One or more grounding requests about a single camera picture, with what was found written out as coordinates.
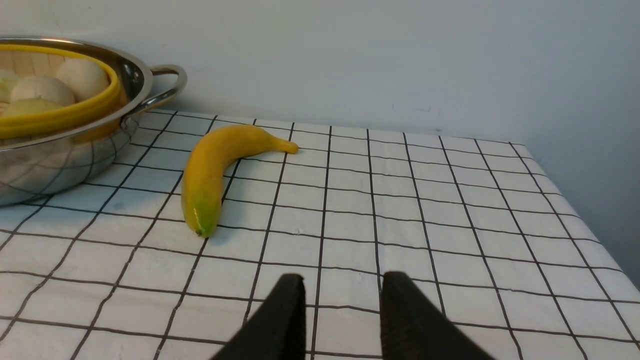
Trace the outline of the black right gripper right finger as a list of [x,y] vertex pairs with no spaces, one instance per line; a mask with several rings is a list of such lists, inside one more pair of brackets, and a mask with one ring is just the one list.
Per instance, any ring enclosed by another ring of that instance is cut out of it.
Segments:
[[384,360],[491,360],[418,289],[405,272],[383,276],[380,339]]

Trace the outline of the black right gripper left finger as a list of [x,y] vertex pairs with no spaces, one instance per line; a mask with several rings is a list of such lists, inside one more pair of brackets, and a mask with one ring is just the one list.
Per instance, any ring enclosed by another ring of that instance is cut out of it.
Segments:
[[212,356],[213,360],[304,360],[304,278],[285,273],[253,316]]

